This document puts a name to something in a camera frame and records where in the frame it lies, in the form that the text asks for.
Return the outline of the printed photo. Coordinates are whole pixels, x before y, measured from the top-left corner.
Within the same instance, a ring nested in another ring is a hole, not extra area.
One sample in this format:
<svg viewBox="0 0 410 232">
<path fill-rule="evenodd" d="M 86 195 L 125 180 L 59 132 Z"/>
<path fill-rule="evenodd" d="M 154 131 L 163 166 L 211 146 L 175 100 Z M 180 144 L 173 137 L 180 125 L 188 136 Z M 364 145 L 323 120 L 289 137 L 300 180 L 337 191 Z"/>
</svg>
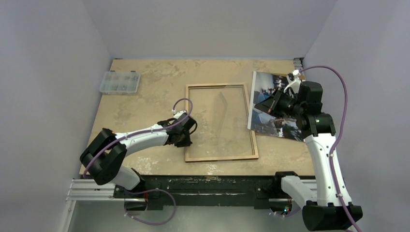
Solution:
<svg viewBox="0 0 410 232">
<path fill-rule="evenodd" d="M 302 141 L 302 133 L 291 117 L 276 118 L 255 108 L 255 104 L 266 100 L 279 88 L 285 88 L 289 79 L 282 74 L 256 72 L 252 74 L 251 96 L 247 128 L 262 135 Z"/>
</svg>

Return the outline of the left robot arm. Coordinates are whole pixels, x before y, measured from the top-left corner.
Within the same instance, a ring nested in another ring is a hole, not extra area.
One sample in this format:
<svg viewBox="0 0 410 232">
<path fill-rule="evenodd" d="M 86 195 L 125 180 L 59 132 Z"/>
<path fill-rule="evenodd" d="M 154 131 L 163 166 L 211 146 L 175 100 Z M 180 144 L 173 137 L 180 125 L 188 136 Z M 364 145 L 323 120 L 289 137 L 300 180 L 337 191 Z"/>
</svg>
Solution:
<svg viewBox="0 0 410 232">
<path fill-rule="evenodd" d="M 134 168 L 123 165 L 124 159 L 156 146 L 191 146 L 190 136 L 197 127 L 198 123 L 188 112 L 179 111 L 172 118 L 142 130 L 115 133 L 103 128 L 80 156 L 85 168 L 83 177 L 90 177 L 97 185 L 113 183 L 131 197 L 140 197 L 145 181 Z"/>
</svg>

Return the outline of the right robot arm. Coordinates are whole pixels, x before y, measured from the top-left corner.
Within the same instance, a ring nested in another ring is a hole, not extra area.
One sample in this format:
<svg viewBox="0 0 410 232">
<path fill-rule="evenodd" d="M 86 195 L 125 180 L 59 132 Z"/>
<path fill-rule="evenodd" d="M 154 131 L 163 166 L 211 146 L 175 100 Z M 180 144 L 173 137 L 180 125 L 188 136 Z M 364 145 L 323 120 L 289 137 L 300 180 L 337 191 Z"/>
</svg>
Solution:
<svg viewBox="0 0 410 232">
<path fill-rule="evenodd" d="M 293 199 L 309 231 L 348 231 L 357 227 L 363 211 L 353 204 L 344 183 L 336 151 L 336 129 L 332 116 L 322 112 L 322 94 L 319 83 L 304 81 L 297 93 L 292 93 L 290 87 L 279 87 L 254 107 L 276 118 L 295 118 L 313 162 L 316 191 L 296 174 L 285 172 L 277 174 L 280 178 L 271 184 L 272 192 Z"/>
</svg>

